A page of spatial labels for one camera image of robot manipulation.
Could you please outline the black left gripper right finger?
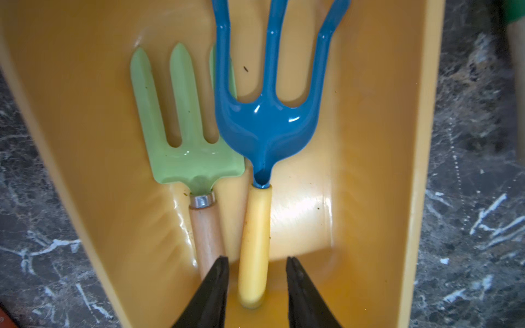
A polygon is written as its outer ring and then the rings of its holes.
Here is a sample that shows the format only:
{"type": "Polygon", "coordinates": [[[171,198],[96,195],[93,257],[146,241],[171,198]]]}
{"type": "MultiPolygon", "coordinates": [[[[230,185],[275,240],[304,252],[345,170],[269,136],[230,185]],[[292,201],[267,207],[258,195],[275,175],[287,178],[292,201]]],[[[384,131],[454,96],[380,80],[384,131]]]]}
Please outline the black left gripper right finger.
{"type": "Polygon", "coordinates": [[[287,258],[286,273],[289,327],[342,327],[296,257],[287,258]]]}

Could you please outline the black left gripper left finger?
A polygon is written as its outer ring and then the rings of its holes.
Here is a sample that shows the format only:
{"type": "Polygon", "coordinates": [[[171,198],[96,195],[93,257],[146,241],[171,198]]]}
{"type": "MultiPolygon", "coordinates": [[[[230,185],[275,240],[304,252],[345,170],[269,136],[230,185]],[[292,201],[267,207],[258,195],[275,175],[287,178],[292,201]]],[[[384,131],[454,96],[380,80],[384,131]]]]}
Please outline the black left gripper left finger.
{"type": "Polygon", "coordinates": [[[228,282],[228,258],[220,256],[172,327],[224,327],[228,282]]]}

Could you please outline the yellow plastic storage box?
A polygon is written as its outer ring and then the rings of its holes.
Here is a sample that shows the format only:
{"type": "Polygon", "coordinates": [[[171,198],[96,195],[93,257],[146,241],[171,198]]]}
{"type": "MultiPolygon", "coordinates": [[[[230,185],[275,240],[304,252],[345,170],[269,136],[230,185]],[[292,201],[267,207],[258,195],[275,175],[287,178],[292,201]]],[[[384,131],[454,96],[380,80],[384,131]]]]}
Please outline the yellow plastic storage box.
{"type": "MultiPolygon", "coordinates": [[[[335,31],[319,123],[272,172],[264,302],[237,299],[252,173],[217,182],[231,261],[227,327],[286,327],[296,256],[344,327],[407,327],[429,163],[443,1],[353,1],[335,31]]],[[[1,300],[25,326],[170,327],[200,285],[188,190],[150,170],[130,75],[149,56],[179,138],[169,61],[186,46],[205,136],[217,136],[210,1],[2,1],[1,70],[28,134],[1,119],[1,164],[34,141],[76,230],[1,216],[1,300]]]]}

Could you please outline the blue cultivator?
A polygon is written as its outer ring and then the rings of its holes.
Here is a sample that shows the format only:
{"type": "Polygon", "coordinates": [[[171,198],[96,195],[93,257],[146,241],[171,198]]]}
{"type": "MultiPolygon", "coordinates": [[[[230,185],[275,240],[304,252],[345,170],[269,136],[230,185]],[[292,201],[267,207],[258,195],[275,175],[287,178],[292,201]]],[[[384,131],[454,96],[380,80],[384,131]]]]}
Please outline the blue cultivator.
{"type": "Polygon", "coordinates": [[[265,43],[264,79],[258,98],[239,102],[230,92],[231,22],[227,1],[213,1],[216,24],[215,117],[222,139],[252,164],[239,257],[238,300],[248,309],[263,302],[269,267],[272,169],[312,139],[319,121],[332,36],[350,7],[334,1],[319,30],[307,99],[298,107],[277,96],[278,59],[286,1],[272,1],[265,43]]]}

